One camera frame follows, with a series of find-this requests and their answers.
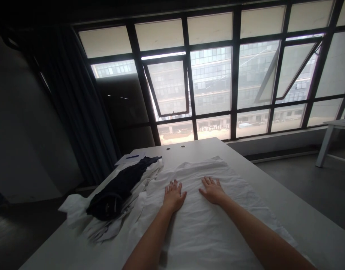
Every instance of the large window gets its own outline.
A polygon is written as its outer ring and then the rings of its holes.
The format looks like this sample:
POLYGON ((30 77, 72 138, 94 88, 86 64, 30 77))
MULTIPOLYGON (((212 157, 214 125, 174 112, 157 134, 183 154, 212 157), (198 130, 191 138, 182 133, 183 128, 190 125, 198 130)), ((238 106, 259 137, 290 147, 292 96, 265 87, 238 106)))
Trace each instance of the large window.
POLYGON ((122 138, 149 127, 155 145, 227 141, 345 116, 345 0, 255 2, 77 31, 122 138))

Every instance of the white cloth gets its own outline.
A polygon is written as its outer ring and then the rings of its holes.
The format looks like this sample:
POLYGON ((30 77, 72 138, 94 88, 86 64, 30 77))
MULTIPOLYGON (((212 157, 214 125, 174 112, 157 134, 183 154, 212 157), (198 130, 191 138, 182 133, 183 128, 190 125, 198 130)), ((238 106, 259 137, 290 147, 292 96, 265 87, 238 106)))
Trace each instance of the white cloth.
POLYGON ((177 179, 183 184, 182 192, 187 191, 187 197, 170 223, 159 269, 263 269, 224 211, 199 193, 204 176, 218 178, 227 195, 297 248, 295 240, 251 186, 220 157, 215 157, 182 163, 176 169, 159 173, 157 179, 149 183, 141 216, 129 232, 125 260, 161 207, 164 187, 177 179))
MULTIPOLYGON (((110 181, 114 179, 121 170, 136 163, 138 163, 138 161, 126 163, 120 169, 116 169, 109 176, 111 178, 110 181)), ((86 209, 89 207, 90 201, 94 195, 91 195, 88 198, 84 198, 79 194, 69 195, 58 210, 67 213, 66 220, 68 227, 76 228, 77 226, 84 226, 83 234, 91 242, 102 242, 106 239, 110 239, 119 233, 123 218, 131 212, 139 194, 146 190, 149 181, 156 178, 159 170, 163 166, 164 162, 162 158, 160 158, 157 162, 146 168, 140 181, 131 190, 131 196, 124 203, 121 215, 114 220, 101 221, 86 213, 86 209)))

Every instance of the table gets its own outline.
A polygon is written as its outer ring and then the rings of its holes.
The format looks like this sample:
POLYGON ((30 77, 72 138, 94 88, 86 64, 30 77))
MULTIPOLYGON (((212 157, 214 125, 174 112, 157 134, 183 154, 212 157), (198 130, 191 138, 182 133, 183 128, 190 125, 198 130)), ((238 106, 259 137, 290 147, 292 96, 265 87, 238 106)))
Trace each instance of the table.
POLYGON ((327 122, 324 122, 324 124, 327 124, 328 127, 327 127, 327 130, 325 133, 324 140, 322 141, 322 145, 320 148, 318 159, 316 160, 316 164, 315 164, 315 166, 319 167, 319 168, 322 168, 324 166, 326 156, 329 156, 331 158, 335 158, 335 159, 338 159, 340 161, 345 162, 345 159, 343 159, 342 157, 337 157, 337 156, 334 156, 334 155, 327 153, 329 150, 329 147, 330 147, 331 137, 332 137, 334 128, 345 129, 345 119, 340 119, 340 120, 335 120, 335 121, 327 121, 327 122))
MULTIPOLYGON (((220 156, 251 184, 319 269, 345 269, 345 231, 219 139, 203 139, 144 150, 149 157, 163 156, 164 169, 174 168, 184 161, 196 162, 220 156)), ((99 192, 108 183, 108 179, 111 178, 108 177, 91 196, 99 192)), ((64 222, 26 261, 21 270, 121 269, 128 224, 129 217, 114 240, 92 245, 80 235, 81 230, 69 229, 64 222)))

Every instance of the floor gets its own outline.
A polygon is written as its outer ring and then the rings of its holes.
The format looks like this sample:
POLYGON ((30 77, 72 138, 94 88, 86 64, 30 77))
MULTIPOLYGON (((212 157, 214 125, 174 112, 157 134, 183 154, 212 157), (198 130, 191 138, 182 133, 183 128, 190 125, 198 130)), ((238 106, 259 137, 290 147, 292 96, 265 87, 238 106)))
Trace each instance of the floor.
MULTIPOLYGON (((327 157, 319 169, 316 158, 309 155, 256 165, 345 229, 345 163, 327 157)), ((65 214, 57 209, 63 200, 0 208, 0 270, 18 269, 62 224, 65 214)))

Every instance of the blue pen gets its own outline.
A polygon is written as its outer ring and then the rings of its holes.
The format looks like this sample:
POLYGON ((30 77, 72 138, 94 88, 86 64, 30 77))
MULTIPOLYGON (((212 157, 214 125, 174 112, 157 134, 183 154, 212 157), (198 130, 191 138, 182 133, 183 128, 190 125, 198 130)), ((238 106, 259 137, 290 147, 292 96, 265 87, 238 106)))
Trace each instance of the blue pen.
POLYGON ((132 156, 132 157, 127 157, 126 159, 128 159, 128 158, 136 158, 136 157, 138 157, 139 155, 136 155, 136 156, 132 156))

